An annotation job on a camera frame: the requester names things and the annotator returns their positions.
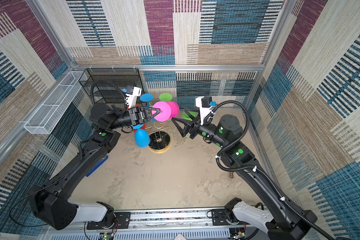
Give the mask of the green wine glass front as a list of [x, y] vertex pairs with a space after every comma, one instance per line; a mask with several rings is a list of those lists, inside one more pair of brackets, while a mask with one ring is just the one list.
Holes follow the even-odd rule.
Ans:
[[197, 116], [196, 112], [192, 112], [192, 111], [184, 111], [183, 112], [183, 118], [189, 121], [192, 121], [195, 117]]

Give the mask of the pink wine glass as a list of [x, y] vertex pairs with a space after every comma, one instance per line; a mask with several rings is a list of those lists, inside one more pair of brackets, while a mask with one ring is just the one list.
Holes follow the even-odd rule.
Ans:
[[180, 107], [175, 102], [157, 102], [153, 108], [160, 109], [160, 113], [154, 117], [159, 122], [166, 122], [172, 117], [176, 117], [180, 112]]

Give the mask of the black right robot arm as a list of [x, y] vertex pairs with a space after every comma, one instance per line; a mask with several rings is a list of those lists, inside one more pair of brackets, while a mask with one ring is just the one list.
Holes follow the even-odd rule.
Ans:
[[[232, 115], [223, 116], [217, 126], [212, 124], [217, 110], [227, 104], [234, 104], [242, 109], [246, 118], [244, 127]], [[242, 143], [241, 139], [250, 125], [249, 112], [242, 103], [230, 100], [209, 108], [200, 107], [197, 117], [192, 115], [189, 117], [189, 120], [172, 118], [180, 134], [183, 137], [189, 134], [191, 139], [200, 135], [205, 142], [220, 147], [215, 156], [218, 167], [241, 177], [268, 208], [264, 211], [234, 198], [225, 206], [229, 224], [245, 222], [266, 233], [271, 240], [301, 240], [311, 229], [328, 240], [333, 239], [315, 224], [317, 216], [312, 211], [303, 210], [295, 204], [264, 171], [255, 155]]]

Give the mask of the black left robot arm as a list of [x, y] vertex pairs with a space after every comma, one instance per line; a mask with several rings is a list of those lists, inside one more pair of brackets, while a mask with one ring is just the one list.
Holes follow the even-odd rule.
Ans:
[[62, 230], [77, 222], [95, 222], [104, 229], [116, 225], [114, 208], [103, 202], [79, 204], [69, 202], [73, 191], [90, 170], [117, 145], [125, 127], [143, 125], [153, 117], [152, 107], [118, 109], [105, 103], [93, 103], [90, 120], [95, 124], [91, 136], [78, 143], [78, 154], [42, 187], [34, 185], [19, 202], [28, 201], [33, 215], [55, 230]]

